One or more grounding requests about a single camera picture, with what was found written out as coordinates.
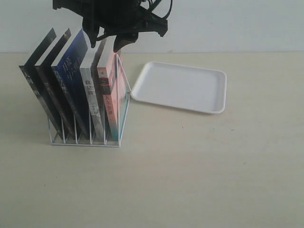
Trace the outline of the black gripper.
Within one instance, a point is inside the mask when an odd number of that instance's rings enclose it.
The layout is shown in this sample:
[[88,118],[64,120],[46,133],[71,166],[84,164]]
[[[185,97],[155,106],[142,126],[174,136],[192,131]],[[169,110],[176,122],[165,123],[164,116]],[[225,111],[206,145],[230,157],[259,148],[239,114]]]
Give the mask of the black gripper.
[[116,36],[113,51],[133,44],[138,33],[156,32],[163,37],[168,31],[169,13],[154,14],[160,0],[54,0],[54,10],[61,8],[82,17],[82,29],[89,36],[92,48],[98,41]]

